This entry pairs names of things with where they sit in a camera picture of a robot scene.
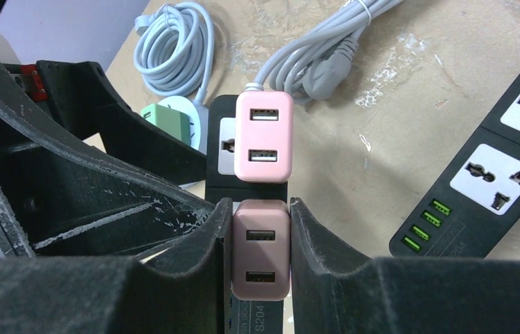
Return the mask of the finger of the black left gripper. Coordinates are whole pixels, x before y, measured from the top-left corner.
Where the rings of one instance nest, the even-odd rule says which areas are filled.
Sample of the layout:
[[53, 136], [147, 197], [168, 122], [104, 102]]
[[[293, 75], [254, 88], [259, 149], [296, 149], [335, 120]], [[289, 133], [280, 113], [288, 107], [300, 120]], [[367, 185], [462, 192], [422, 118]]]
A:
[[106, 152], [174, 184], [202, 181], [206, 157], [144, 120], [100, 64], [38, 61], [50, 116], [80, 140], [99, 134]]
[[0, 61], [0, 247], [7, 256], [135, 255], [182, 237], [214, 206], [60, 126]]

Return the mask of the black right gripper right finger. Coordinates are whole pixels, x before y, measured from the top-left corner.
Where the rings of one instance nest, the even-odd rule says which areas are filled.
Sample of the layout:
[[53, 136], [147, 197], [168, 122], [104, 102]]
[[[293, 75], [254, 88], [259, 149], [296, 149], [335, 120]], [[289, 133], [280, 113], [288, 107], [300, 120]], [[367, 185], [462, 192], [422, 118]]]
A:
[[369, 258], [292, 198], [296, 333], [520, 333], [520, 261]]

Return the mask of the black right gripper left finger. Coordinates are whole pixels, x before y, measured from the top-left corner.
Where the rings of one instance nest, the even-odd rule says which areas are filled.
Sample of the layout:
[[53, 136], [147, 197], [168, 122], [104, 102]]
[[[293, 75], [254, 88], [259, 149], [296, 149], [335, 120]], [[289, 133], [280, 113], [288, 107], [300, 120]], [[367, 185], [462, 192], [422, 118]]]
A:
[[0, 333], [225, 333], [231, 214], [139, 257], [0, 259]]

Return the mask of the black strip with pink plugs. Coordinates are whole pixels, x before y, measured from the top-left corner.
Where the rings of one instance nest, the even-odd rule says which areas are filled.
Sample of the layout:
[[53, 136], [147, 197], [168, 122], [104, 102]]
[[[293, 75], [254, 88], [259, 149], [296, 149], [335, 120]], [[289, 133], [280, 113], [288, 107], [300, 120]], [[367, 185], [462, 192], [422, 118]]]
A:
[[[216, 204], [232, 200], [236, 209], [247, 199], [288, 200], [288, 184], [255, 184], [234, 173], [237, 95], [221, 95], [209, 105], [204, 199]], [[223, 333], [283, 333], [283, 301], [243, 301], [231, 292], [231, 257], [225, 267], [225, 328]]]

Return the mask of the black strip with green USB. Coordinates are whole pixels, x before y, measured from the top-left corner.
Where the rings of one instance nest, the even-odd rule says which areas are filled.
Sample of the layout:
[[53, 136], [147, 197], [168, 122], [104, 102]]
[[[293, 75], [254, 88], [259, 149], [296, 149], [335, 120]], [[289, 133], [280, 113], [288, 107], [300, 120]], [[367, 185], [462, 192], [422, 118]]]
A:
[[485, 257], [520, 219], [520, 74], [389, 242], [395, 256]]

